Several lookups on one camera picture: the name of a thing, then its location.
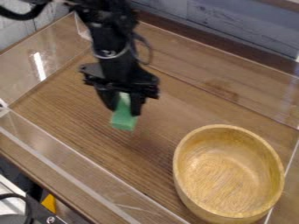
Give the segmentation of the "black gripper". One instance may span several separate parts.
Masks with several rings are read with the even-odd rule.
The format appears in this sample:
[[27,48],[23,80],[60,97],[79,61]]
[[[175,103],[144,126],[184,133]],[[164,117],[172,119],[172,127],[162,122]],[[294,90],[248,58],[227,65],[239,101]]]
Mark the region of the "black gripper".
[[142,68],[131,53],[86,63],[79,71],[84,84],[96,89],[98,96],[111,111],[118,108],[120,92],[130,94],[132,116],[142,115],[146,98],[159,98],[159,78]]

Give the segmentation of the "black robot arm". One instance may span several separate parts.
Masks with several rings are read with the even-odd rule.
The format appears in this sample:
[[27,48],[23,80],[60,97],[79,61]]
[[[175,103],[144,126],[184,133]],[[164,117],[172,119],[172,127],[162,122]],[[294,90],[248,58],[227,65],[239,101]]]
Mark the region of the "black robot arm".
[[84,82],[98,92],[110,110],[118,109],[123,93],[130,97],[130,114],[142,115],[148,98],[159,97],[159,78],[143,66],[151,63],[138,55],[136,44],[147,44],[136,33],[138,12],[128,0],[21,0],[32,5],[25,13],[17,13],[0,6],[0,16],[25,21],[36,18],[52,2],[60,2],[76,13],[88,28],[96,63],[79,68]]

